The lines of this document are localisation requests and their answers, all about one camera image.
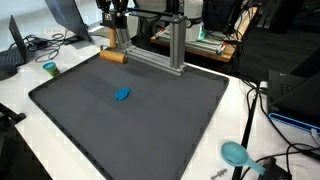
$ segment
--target blue object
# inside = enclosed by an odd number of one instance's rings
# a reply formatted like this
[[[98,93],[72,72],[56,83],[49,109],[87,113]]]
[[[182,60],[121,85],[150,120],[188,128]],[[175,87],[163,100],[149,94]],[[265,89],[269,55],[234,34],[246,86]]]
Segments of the blue object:
[[[297,119],[293,119],[288,116],[283,116],[281,114],[270,113],[269,118],[271,120],[276,120],[276,121],[282,122],[284,124],[288,124],[290,126],[293,126],[293,127],[296,127],[296,128],[308,131],[308,132],[311,132],[311,129],[316,129],[318,132],[320,131],[320,127],[305,123],[304,120],[299,121]]]
[[[222,158],[230,165],[235,167],[249,166],[259,174],[263,175],[265,168],[253,161],[247,150],[238,143],[226,142],[221,147]]]
[[[117,91],[115,98],[118,101],[124,100],[129,96],[130,92],[131,92],[130,88],[120,89],[119,91]]]
[[[56,63],[54,63],[54,62],[49,62],[49,63],[43,65],[43,69],[48,70],[48,69],[53,68],[54,66],[56,66]]]

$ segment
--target floor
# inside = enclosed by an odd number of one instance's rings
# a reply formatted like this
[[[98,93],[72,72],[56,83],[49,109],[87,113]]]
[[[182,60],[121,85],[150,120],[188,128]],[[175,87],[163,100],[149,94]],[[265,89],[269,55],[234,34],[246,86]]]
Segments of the floor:
[[[285,34],[270,33],[253,24],[239,71],[259,80],[267,80],[268,69],[290,73],[319,46],[320,14],[308,17],[300,12]]]
[[[6,145],[0,144],[0,153],[6,153],[6,157],[1,154],[0,158],[0,179],[52,180],[19,132],[12,126],[10,128],[6,120],[0,120],[0,139],[10,139],[5,141]]]

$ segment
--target electronic equipment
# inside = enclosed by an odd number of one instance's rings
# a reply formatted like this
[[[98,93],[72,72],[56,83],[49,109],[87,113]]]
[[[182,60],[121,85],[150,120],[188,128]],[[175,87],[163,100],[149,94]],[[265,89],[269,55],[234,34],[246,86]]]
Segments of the electronic equipment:
[[[64,44],[81,40],[94,43],[86,25],[83,23],[79,9],[74,0],[45,0],[57,23],[72,31],[76,36],[66,38]]]
[[[23,65],[27,62],[27,48],[12,15],[10,17],[9,30],[17,47],[12,48],[10,46],[8,50],[0,52],[0,66]]]
[[[319,130],[319,92],[320,71],[307,79],[269,71],[269,117],[306,131]]]
[[[263,167],[265,168],[265,172],[263,175],[260,175],[258,180],[291,180],[291,175],[279,167],[276,164],[276,159],[274,157],[270,157],[263,161]]]
[[[204,29],[232,34],[242,7],[243,0],[204,0],[202,11]]]

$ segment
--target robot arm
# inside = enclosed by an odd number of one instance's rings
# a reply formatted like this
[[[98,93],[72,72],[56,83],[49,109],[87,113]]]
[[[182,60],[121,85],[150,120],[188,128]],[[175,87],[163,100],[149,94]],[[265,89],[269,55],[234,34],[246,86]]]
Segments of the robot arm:
[[[205,0],[184,0],[184,16],[187,16],[186,41],[194,42],[204,38],[202,31],[202,7]]]
[[[110,28],[126,28],[127,18],[124,13],[127,10],[129,0],[96,0],[97,6],[102,10],[101,25]],[[110,12],[111,3],[114,11]]]

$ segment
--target laptop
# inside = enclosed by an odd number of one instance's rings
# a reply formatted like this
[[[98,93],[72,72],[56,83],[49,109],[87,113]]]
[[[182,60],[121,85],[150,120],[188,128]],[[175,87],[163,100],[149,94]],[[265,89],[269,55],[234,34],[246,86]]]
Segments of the laptop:
[[[269,71],[268,111],[273,120],[320,130],[320,71],[310,78]]]
[[[14,39],[16,47],[0,52],[0,66],[13,65],[17,67],[26,64],[27,48],[12,15],[10,18],[9,30]]]

